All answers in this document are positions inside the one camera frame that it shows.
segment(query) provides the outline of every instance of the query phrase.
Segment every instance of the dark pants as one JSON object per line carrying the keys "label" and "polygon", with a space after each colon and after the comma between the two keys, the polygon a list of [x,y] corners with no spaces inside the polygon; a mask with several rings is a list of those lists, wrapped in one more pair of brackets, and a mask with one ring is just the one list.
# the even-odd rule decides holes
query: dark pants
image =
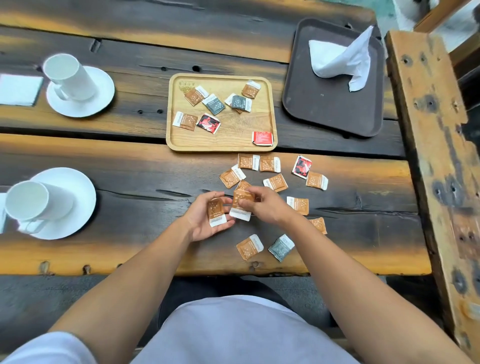
{"label": "dark pants", "polygon": [[174,277],[159,310],[138,343],[145,346],[160,330],[165,320],[181,304],[201,300],[207,297],[223,297],[246,294],[266,298],[291,310],[285,300],[273,289],[255,280],[243,280],[240,277]]}

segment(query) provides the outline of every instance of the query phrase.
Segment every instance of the hand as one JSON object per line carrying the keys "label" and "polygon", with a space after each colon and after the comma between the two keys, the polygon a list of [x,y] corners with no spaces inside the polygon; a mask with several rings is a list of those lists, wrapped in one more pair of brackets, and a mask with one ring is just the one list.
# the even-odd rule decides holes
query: hand
{"label": "hand", "polygon": [[192,232],[192,241],[197,242],[209,238],[213,234],[219,231],[231,228],[235,223],[235,219],[228,215],[230,212],[230,206],[223,206],[223,211],[226,214],[227,222],[221,225],[217,225],[214,228],[210,226],[207,213],[207,203],[214,198],[220,197],[224,204],[231,204],[232,199],[229,197],[223,197],[224,192],[207,192],[199,195],[193,204],[188,208],[187,212],[182,216],[182,219],[189,225]]}
{"label": "hand", "polygon": [[253,212],[260,220],[270,224],[282,224],[288,216],[295,212],[280,195],[268,187],[251,186],[246,189],[255,194],[260,202],[240,200],[239,205],[247,211]]}

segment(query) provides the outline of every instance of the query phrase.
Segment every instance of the mug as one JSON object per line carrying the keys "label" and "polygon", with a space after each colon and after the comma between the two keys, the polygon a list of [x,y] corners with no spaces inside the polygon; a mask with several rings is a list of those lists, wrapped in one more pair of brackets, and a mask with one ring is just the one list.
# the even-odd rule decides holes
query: mug
{"label": "mug", "polygon": [[35,234],[48,221],[64,217],[73,207],[73,194],[48,183],[23,181],[5,196],[5,212],[18,220],[18,231]]}
{"label": "mug", "polygon": [[43,73],[57,86],[62,100],[84,101],[96,93],[96,85],[81,63],[71,54],[58,53],[43,63]]}

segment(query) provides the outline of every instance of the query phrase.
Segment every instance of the cup rim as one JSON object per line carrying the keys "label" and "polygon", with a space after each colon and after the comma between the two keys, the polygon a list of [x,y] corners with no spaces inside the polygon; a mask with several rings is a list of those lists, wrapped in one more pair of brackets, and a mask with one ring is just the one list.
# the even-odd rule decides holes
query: cup rim
{"label": "cup rim", "polygon": [[[75,69],[75,71],[67,76],[67,77],[63,77],[63,78],[57,78],[57,77],[53,77],[51,78],[48,73],[45,71],[45,65],[47,64],[48,61],[50,61],[52,58],[55,58],[55,57],[58,57],[58,56],[68,56],[70,58],[73,58],[76,62],[77,62],[77,68]],[[64,81],[72,76],[74,76],[78,70],[80,69],[80,61],[75,57],[73,56],[72,54],[69,54],[69,53],[56,53],[56,54],[52,54],[50,57],[48,57],[46,60],[44,60],[43,62],[43,65],[42,65],[42,70],[43,70],[43,73],[45,74],[45,76],[47,76],[50,80],[56,80],[56,81]]]}
{"label": "cup rim", "polygon": [[[35,183],[35,184],[39,184],[40,186],[42,186],[42,188],[47,192],[47,199],[46,199],[46,201],[44,202],[44,205],[43,205],[43,207],[42,207],[42,210],[41,210],[38,214],[36,214],[36,215],[34,215],[34,216],[31,216],[31,217],[29,217],[29,218],[24,218],[24,219],[22,219],[22,220],[19,220],[19,219],[17,219],[16,217],[14,217],[14,216],[8,211],[7,202],[8,202],[8,196],[9,196],[10,191],[11,191],[14,187],[17,187],[17,186],[19,186],[19,185],[21,185],[21,184],[25,184],[25,183]],[[41,215],[41,214],[45,211],[45,209],[47,208],[48,200],[49,200],[49,199],[50,199],[50,192],[48,192],[48,188],[45,187],[45,186],[43,185],[43,183],[36,182],[36,181],[22,181],[22,182],[18,182],[18,183],[16,183],[16,184],[14,184],[12,187],[10,187],[10,188],[8,189],[7,194],[6,194],[6,196],[5,196],[5,207],[4,207],[4,208],[5,208],[5,212],[7,213],[7,215],[10,216],[12,219],[17,220],[17,221],[28,221],[28,220],[33,220],[33,219],[37,218],[39,215]]]}

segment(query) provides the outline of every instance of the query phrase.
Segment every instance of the white saucer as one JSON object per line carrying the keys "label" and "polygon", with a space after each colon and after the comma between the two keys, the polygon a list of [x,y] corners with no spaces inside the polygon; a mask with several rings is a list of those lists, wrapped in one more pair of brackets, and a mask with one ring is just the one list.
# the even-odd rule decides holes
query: white saucer
{"label": "white saucer", "polygon": [[53,82],[48,84],[47,101],[59,114],[72,118],[84,118],[103,110],[112,101],[115,85],[109,74],[96,67],[84,67],[97,86],[96,94],[86,101],[62,100],[53,89],[56,85]]}
{"label": "white saucer", "polygon": [[31,181],[53,184],[72,192],[75,196],[71,211],[64,217],[47,222],[43,229],[32,236],[54,240],[72,235],[90,219],[96,204],[93,183],[83,173],[72,168],[52,168],[40,172]]}

